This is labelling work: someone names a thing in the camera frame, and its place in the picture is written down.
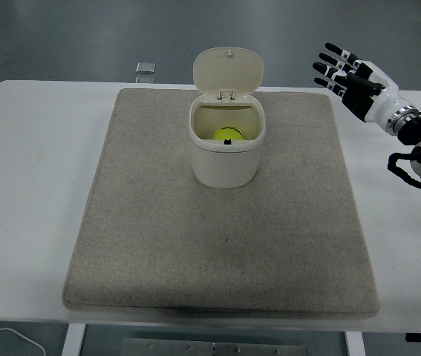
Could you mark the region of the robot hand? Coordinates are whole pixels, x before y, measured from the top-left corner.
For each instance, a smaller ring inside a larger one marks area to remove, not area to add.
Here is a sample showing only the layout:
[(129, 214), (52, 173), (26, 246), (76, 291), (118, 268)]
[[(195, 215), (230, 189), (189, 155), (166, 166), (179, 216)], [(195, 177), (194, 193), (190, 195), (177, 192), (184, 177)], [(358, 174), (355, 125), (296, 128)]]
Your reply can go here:
[(324, 46), (329, 53), (320, 53), (313, 63), (321, 75), (314, 82), (339, 97), (357, 119), (385, 127), (397, 111), (409, 106), (398, 85), (374, 63), (335, 44)]

